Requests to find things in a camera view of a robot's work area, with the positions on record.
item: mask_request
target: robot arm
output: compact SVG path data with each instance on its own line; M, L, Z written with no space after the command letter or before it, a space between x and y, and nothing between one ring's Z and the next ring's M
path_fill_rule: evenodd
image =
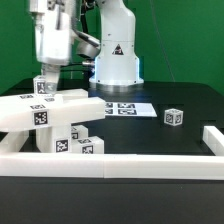
M36 56L42 63L47 93L55 93L60 67L70 61L79 4L80 0L30 0L30 12L35 19Z
M123 0L84 0L85 7L97 5L101 13L101 44L88 34L76 29L82 0L29 0L30 12L35 17L36 54L42 63L47 93L55 93L60 67L70 61L71 45L80 43L77 54L95 58L92 87L118 89L142 84L139 78L139 59L134 53L135 16Z

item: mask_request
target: black tabletop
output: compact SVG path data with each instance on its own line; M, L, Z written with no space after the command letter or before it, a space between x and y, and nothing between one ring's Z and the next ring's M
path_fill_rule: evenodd
M203 143L205 125L224 128L224 97L207 85L145 82L142 90L109 93L81 80L59 89L84 88L107 102L152 103L158 117L107 117L85 122L105 140L105 153L214 156ZM32 92L23 80L8 94ZM166 109L184 111L183 124L164 124ZM24 151L35 151L31 136ZM223 223L224 182L91 178L0 177L0 223Z

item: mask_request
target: printed marker sheet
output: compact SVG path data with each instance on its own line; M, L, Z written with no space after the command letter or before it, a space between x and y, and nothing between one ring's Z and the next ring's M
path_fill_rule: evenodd
M157 117L151 103L106 102L106 116Z

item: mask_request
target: robot cable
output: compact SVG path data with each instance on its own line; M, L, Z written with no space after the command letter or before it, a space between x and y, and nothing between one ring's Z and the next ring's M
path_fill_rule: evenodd
M157 24L157 19L156 19L154 2L153 2L153 0L149 0L149 1L150 1L150 6L151 6L153 24L154 24L154 27L156 29L156 34L157 34L157 37L158 37L158 40L159 40L160 48L161 48L161 50L163 52L163 56L164 56L164 59L166 61L166 64L167 64L167 67L168 67L170 76L171 76L173 82L176 82L176 80L174 78L174 74L173 74L172 68L171 68L170 61L169 61L168 56L167 56L167 53L166 53L166 49L165 49L164 43L162 41L162 38L161 38L161 35L160 35L160 32L159 32L159 28L158 28L158 24Z

